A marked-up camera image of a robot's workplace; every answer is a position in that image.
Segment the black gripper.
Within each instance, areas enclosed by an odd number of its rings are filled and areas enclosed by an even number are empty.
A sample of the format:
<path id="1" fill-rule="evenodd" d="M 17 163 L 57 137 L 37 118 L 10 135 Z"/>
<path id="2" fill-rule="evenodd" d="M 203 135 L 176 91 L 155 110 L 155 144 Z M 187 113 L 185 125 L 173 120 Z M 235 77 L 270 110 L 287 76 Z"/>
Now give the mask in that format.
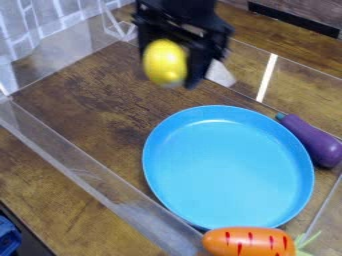
<path id="1" fill-rule="evenodd" d="M 234 33 L 231 25 L 215 12 L 218 0 L 136 0 L 133 24 L 137 27 L 139 55 L 148 44 L 167 38 L 185 42 L 188 47 L 187 77 L 184 88 L 193 89 L 214 60 L 227 56 L 228 37 Z M 203 31 L 200 37 L 189 32 L 189 26 Z"/>

